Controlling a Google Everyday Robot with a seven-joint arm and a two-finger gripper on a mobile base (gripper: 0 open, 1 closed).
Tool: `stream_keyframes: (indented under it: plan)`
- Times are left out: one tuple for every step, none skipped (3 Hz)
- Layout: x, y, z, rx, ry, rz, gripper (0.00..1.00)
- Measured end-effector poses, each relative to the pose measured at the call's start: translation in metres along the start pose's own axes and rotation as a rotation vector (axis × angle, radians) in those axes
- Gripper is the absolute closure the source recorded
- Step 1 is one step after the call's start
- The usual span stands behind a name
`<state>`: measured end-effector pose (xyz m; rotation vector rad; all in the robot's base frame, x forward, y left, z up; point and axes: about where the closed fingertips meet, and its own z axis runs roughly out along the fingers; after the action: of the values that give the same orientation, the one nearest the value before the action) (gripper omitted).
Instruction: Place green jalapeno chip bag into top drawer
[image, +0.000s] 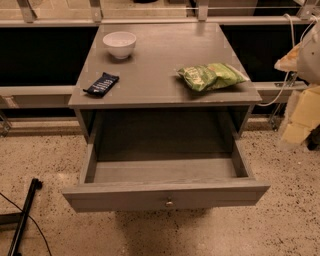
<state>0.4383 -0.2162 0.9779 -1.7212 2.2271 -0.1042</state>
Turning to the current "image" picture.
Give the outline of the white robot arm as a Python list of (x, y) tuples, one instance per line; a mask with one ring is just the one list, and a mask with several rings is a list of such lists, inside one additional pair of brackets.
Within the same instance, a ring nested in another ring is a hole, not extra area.
[(302, 92), (294, 91), (288, 101), (285, 123), (280, 128), (281, 142), (287, 145), (302, 144), (320, 125), (320, 23), (317, 22), (274, 68), (297, 73), (308, 82)]

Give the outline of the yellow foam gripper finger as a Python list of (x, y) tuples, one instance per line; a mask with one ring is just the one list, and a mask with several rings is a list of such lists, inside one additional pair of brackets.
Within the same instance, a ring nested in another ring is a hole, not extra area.
[(284, 72), (296, 71), (299, 50), (300, 45), (297, 44), (285, 56), (275, 63), (274, 68)]
[(311, 84), (303, 91), (294, 90), (279, 129), (279, 143), (282, 147), (301, 145), (319, 125), (320, 85)]

